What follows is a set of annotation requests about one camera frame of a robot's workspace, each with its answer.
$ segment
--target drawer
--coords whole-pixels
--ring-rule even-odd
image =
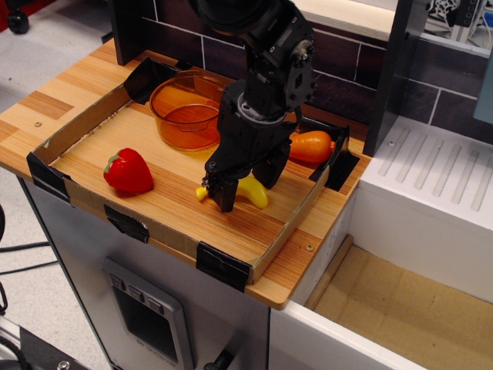
[[[342,243],[311,296],[271,312],[269,369],[491,369],[493,305]]]

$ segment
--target yellow banana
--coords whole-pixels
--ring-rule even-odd
[[[202,200],[207,195],[207,189],[205,187],[198,187],[196,189],[196,195],[198,200]],[[240,179],[236,196],[248,198],[250,202],[259,208],[265,208],[269,204],[267,190],[255,177],[244,177]]]

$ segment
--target plastic bowl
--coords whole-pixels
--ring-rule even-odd
[[[178,72],[159,85],[149,100],[161,138],[181,150],[207,148],[220,140],[217,117],[221,81],[200,72]]]

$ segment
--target gray floor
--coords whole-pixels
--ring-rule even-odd
[[[25,35],[0,32],[0,112],[101,45],[111,31],[103,0],[57,0],[29,17]],[[0,247],[46,241],[15,176],[0,168],[5,235]],[[0,254],[0,272],[55,260],[49,247]],[[110,367],[60,266],[0,275],[6,318],[92,370]]]

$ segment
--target red object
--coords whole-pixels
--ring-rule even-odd
[[[125,148],[108,160],[104,177],[117,190],[143,192],[154,186],[146,161],[135,150]]]
[[[290,157],[310,163],[322,163],[330,158],[335,142],[325,131],[310,131],[291,137]]]
[[[27,15],[32,15],[54,1],[55,0],[35,0],[22,6],[21,10]],[[7,8],[5,0],[0,0],[0,32],[8,28],[7,17],[10,12],[11,10]]]

